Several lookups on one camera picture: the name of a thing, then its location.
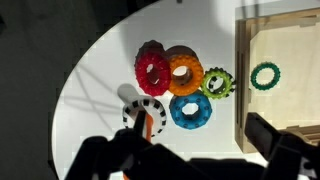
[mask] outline wooden box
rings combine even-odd
[[[244,153],[256,152],[244,135],[248,112],[257,112],[279,130],[306,142],[320,140],[320,8],[236,21],[235,140]],[[267,91],[250,82],[252,70],[272,62],[280,81]],[[264,84],[273,77],[262,70]]]

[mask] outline green gear ring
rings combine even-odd
[[[267,69],[267,68],[270,68],[273,70],[273,72],[274,72],[273,79],[267,84],[259,84],[257,82],[257,76],[261,70]],[[279,82],[280,77],[281,77],[280,74],[281,74],[281,72],[280,72],[280,69],[278,68],[278,66],[276,66],[275,64],[273,64],[271,62],[264,62],[264,63],[259,64],[257,67],[255,67],[253,69],[253,71],[251,73],[251,83],[255,88],[257,88],[259,90],[262,90],[262,91],[269,90],[269,89],[273,88]]]
[[[223,85],[218,90],[214,92],[210,92],[210,90],[207,87],[208,82],[213,77],[220,77],[223,79]],[[205,75],[203,77],[203,81],[201,84],[201,89],[203,91],[203,94],[206,95],[209,98],[212,99],[221,99],[224,97],[228,97],[230,92],[234,91],[233,86],[235,85],[235,81],[232,81],[232,76],[224,71],[222,68],[210,68],[209,71],[205,72]]]

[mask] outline yellow-green gear ring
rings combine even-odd
[[[224,89],[220,93],[210,92],[210,90],[207,87],[208,82],[213,77],[220,77],[223,79]],[[223,69],[214,68],[205,72],[205,75],[201,84],[201,89],[203,91],[203,94],[206,95],[207,97],[212,99],[221,99],[229,95],[230,91],[232,90],[232,84],[233,82],[226,71],[224,71]]]

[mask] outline white round table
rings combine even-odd
[[[136,94],[118,95],[119,87],[135,87],[140,95],[133,64],[139,48],[150,40],[165,49],[184,45],[193,49],[205,70],[221,67],[234,75],[234,29],[241,6],[252,1],[163,0],[131,15],[106,32],[81,58],[60,95],[53,121],[52,152],[60,179],[64,179],[84,139],[102,135],[111,140],[124,128],[123,99],[134,100]],[[260,12],[267,14],[268,9]],[[210,100],[213,113],[208,123],[196,130],[176,126],[168,109],[172,94],[156,99],[168,115],[164,131],[152,139],[185,160],[191,157],[246,158],[262,165],[258,154],[243,155],[234,141],[234,95]],[[123,179],[122,173],[111,179]]]

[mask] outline gear ring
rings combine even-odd
[[[154,137],[154,136],[160,134],[163,131],[164,127],[166,126],[167,114],[166,114],[166,111],[165,111],[162,103],[154,98],[151,98],[151,97],[150,98],[143,98],[140,100],[135,100],[129,104],[126,104],[123,107],[123,112],[122,112],[123,125],[126,128],[129,128],[128,119],[129,119],[130,113],[139,107],[150,107],[154,111],[157,111],[159,113],[160,127],[157,129],[157,131],[155,133],[153,133],[151,135],[151,137]]]
[[[153,65],[156,72],[147,72],[149,65]],[[151,96],[161,96],[168,89],[171,82],[170,66],[164,57],[156,53],[145,53],[138,59],[135,64],[136,79],[139,87],[144,93]],[[158,76],[158,81],[153,83],[150,81],[149,76]]]
[[[217,80],[217,77],[223,79],[223,84],[220,88],[214,90],[213,83]],[[212,99],[221,99],[223,97],[228,97],[230,92],[235,90],[236,82],[234,81],[231,74],[227,73],[222,68],[214,68],[206,71],[203,82],[201,84],[201,89],[203,93]]]
[[[274,72],[273,79],[267,84],[259,84],[257,82],[257,76],[260,71],[262,71],[263,69],[267,69],[267,68],[273,70],[273,72]],[[259,64],[257,67],[255,67],[253,69],[253,71],[251,73],[251,83],[256,89],[266,91],[266,90],[273,88],[275,85],[277,85],[277,83],[280,80],[280,77],[281,77],[281,72],[280,72],[280,69],[278,68],[277,65],[275,65],[274,63],[271,63],[271,62],[264,62],[264,63]]]
[[[195,113],[187,115],[182,109],[190,103],[197,104],[199,109]],[[188,96],[173,96],[169,109],[175,124],[189,130],[205,125],[212,114],[210,101],[201,91],[196,91]]]
[[[187,96],[198,90],[203,79],[203,67],[199,60],[189,55],[179,55],[170,61],[171,83],[169,91],[176,96]],[[186,84],[179,84],[175,81],[174,70],[180,66],[186,66],[192,73],[192,78]]]

